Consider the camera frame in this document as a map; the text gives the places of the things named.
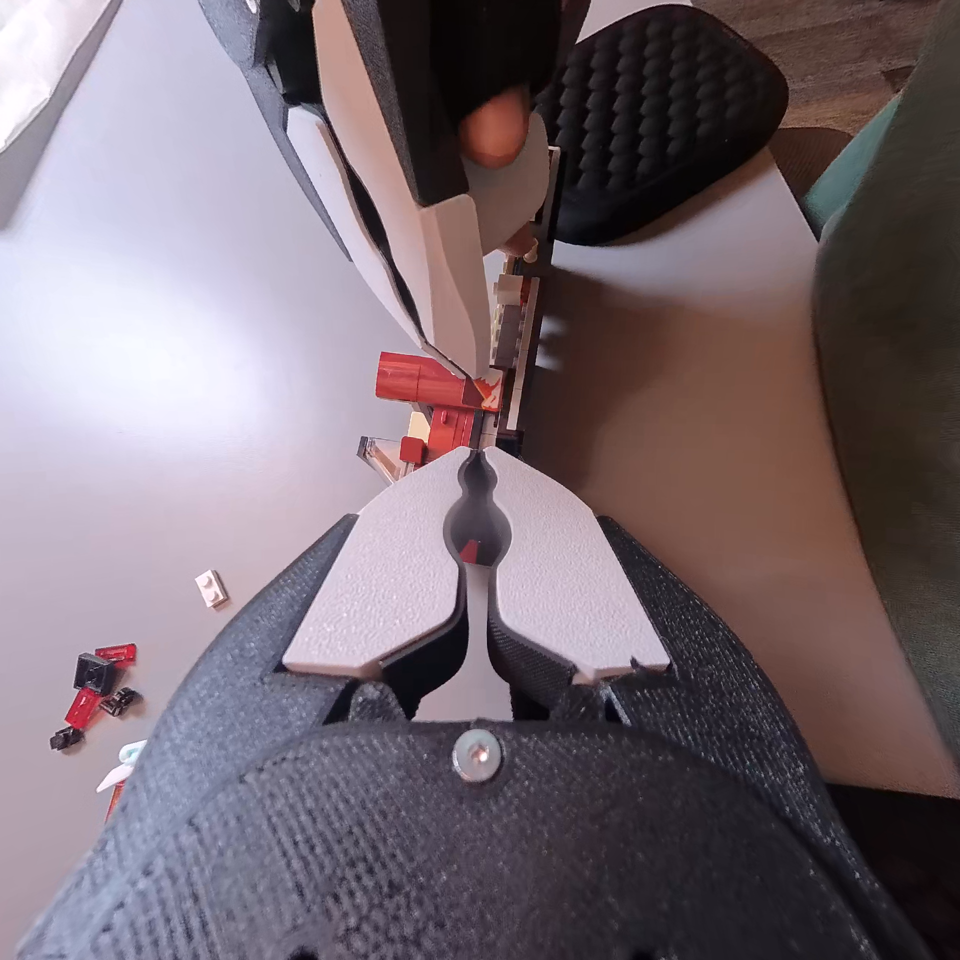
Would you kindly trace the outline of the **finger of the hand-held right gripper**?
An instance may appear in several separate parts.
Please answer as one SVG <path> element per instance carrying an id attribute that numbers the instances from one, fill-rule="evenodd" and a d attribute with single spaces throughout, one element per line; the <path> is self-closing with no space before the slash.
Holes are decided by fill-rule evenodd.
<path id="1" fill-rule="evenodd" d="M 469 180 L 458 196 L 430 206 L 414 200 L 342 4 L 322 2 L 314 15 L 321 77 L 335 81 L 328 128 L 403 306 L 428 344 L 477 378 L 488 367 L 490 313 Z"/>
<path id="2" fill-rule="evenodd" d="M 461 368 L 426 341 L 403 305 L 388 262 L 363 222 L 347 166 L 327 123 L 303 106 L 291 107 L 287 114 L 287 137 L 343 246 L 371 292 L 418 347 L 455 377 L 466 378 Z"/>

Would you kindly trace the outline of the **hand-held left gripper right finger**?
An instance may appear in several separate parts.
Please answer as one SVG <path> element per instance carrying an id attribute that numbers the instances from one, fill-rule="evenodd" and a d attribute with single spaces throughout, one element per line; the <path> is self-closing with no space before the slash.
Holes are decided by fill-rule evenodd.
<path id="1" fill-rule="evenodd" d="M 491 581 L 494 625 L 571 670 L 575 684 L 638 666 L 666 671 L 669 654 L 592 509 L 503 450 L 484 459 L 509 533 Z"/>

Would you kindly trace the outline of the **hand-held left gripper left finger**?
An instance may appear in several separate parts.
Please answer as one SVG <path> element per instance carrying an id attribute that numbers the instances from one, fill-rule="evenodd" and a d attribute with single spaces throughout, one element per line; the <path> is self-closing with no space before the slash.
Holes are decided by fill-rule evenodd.
<path id="1" fill-rule="evenodd" d="M 466 586 L 449 516 L 472 454 L 456 448 L 360 510 L 282 656 L 287 670 L 377 677 L 391 659 L 457 625 Z"/>

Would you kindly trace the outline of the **red toy brick truck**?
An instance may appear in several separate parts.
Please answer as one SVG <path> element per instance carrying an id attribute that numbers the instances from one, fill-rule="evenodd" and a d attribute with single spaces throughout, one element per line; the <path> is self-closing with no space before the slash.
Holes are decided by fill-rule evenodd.
<path id="1" fill-rule="evenodd" d="M 522 458 L 527 396 L 543 325 L 543 285 L 552 266 L 565 168 L 562 150 L 551 146 L 548 191 L 531 224 L 536 259 L 508 255 L 492 284 L 489 372 L 461 380 L 434 359 L 380 354 L 376 396 L 413 410 L 402 438 L 359 439 L 357 456 L 388 484 L 458 448 L 497 448 Z"/>

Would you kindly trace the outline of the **grey desk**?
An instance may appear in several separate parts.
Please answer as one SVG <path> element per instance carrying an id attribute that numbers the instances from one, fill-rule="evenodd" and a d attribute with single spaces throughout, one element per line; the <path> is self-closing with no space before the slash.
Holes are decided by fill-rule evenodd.
<path id="1" fill-rule="evenodd" d="M 321 225 L 196 2 L 124 2 L 2 229 L 3 803 L 95 795 L 230 617 L 382 491 L 381 351 L 411 346 Z M 558 246 L 525 455 L 738 634 L 829 779 L 958 794 L 834 464 L 817 245 L 762 152 L 663 226 Z M 207 608 L 216 570 L 230 600 Z M 68 750 L 79 654 L 135 643 Z"/>

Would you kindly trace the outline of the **person's right hand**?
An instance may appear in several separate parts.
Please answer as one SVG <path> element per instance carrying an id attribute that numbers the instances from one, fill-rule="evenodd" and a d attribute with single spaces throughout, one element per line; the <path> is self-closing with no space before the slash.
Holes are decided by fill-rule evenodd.
<path id="1" fill-rule="evenodd" d="M 514 86 L 468 114 L 458 128 L 461 154 L 486 169 L 498 170 L 520 155 L 529 134 L 531 95 Z"/>

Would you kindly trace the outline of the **person in green sweatshirt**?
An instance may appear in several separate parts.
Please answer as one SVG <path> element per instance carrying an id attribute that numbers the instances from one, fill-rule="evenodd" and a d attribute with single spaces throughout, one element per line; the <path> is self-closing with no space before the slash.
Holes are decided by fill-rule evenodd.
<path id="1" fill-rule="evenodd" d="M 959 743 L 959 6 L 802 199 L 822 391 L 871 578 Z"/>

